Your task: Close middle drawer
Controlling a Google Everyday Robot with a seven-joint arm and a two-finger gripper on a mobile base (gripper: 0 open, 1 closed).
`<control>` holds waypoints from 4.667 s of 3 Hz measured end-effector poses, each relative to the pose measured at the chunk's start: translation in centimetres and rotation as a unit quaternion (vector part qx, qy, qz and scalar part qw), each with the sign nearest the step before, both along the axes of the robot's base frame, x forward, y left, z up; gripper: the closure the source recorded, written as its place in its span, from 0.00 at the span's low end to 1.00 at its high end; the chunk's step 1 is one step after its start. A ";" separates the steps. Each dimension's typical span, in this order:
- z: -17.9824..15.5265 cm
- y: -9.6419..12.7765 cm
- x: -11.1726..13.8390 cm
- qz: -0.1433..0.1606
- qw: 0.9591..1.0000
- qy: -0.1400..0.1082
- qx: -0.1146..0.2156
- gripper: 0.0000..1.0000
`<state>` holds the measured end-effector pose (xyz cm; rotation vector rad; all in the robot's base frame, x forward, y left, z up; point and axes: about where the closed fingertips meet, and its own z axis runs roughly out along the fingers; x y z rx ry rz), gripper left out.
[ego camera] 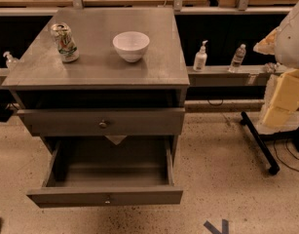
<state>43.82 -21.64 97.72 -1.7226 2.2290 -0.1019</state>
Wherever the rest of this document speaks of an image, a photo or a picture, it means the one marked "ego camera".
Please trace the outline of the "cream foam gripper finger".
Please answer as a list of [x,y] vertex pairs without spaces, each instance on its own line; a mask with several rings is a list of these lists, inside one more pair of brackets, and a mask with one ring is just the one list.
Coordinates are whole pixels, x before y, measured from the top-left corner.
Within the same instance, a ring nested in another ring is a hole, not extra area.
[[299,108],[299,69],[289,68],[267,82],[261,124],[280,129]]
[[262,55],[274,55],[275,43],[277,37],[277,29],[273,29],[265,38],[256,43],[253,47],[253,51]]

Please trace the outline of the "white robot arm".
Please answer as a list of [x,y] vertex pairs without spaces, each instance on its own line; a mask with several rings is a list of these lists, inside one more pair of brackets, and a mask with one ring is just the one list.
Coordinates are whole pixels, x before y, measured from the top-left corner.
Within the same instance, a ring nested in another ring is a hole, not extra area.
[[280,129],[299,108],[299,1],[253,51],[274,55],[286,70],[267,84],[261,124]]

